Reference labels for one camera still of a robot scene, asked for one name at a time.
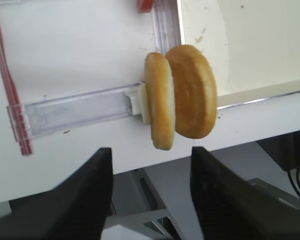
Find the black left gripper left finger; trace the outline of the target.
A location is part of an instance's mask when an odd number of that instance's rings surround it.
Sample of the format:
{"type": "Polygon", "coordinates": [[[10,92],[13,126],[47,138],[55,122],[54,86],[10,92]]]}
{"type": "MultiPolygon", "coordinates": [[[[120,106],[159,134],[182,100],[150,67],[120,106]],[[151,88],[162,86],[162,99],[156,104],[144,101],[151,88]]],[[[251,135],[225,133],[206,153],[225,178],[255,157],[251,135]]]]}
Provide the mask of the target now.
{"type": "Polygon", "coordinates": [[[99,240],[112,192],[112,150],[100,148],[56,188],[0,218],[0,240],[99,240]]]}

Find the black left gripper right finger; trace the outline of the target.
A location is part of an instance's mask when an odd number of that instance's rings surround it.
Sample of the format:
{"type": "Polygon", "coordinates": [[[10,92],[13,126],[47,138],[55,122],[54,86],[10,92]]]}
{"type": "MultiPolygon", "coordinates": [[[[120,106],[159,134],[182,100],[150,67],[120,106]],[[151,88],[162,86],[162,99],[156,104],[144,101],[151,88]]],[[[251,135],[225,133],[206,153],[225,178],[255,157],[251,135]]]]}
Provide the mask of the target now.
{"type": "Polygon", "coordinates": [[[201,146],[191,152],[191,198],[205,240],[300,240],[300,209],[248,184],[201,146]]]}

